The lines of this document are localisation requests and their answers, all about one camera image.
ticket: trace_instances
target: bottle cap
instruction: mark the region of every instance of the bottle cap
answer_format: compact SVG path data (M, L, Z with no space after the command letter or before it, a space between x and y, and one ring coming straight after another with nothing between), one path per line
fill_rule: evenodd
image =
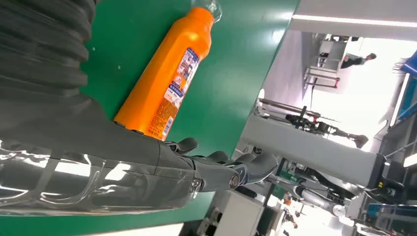
M214 23L218 22L223 14L217 0L191 0L191 7L201 7L209 11L214 18Z

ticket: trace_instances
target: fluorescent light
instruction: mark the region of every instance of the fluorescent light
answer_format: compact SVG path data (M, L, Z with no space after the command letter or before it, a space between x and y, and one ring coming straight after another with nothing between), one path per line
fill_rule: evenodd
M407 73L405 75L405 78L404 78L404 81L403 81L403 86L401 87L400 95L398 96L397 103L395 104L394 113L392 114L391 122L389 123L390 127L395 125L395 121L397 120L398 111L400 110L400 105L401 105L401 102L403 100L405 88L407 87L407 83L408 83L409 78L410 78L410 74Z
M404 160L404 167L409 167L417 163L417 153L413 154Z
M366 19L353 19L353 18L340 18L340 17L327 17L327 16L307 16L307 15L293 15L293 19L350 23L350 24L361 24L361 25L399 26L399 27L417 28L416 22L380 21L380 20L366 20Z

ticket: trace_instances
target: wall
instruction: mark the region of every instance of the wall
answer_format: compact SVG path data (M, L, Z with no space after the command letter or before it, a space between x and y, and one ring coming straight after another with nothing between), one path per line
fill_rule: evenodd
M376 26L293 19L290 29L348 36L415 40L415 0L302 0L296 15L412 22L414 27Z

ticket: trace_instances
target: floor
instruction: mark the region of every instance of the floor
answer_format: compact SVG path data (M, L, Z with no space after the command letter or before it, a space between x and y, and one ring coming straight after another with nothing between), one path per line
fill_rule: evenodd
M308 105L311 87L304 87L304 72L315 50L313 34L289 30L265 79L265 98L294 106Z

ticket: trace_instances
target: clear plastic wrap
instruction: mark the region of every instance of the clear plastic wrap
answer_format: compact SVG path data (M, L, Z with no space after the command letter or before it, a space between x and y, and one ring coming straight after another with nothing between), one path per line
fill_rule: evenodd
M1 215L139 214L174 209L194 198L199 186L194 170L0 141Z

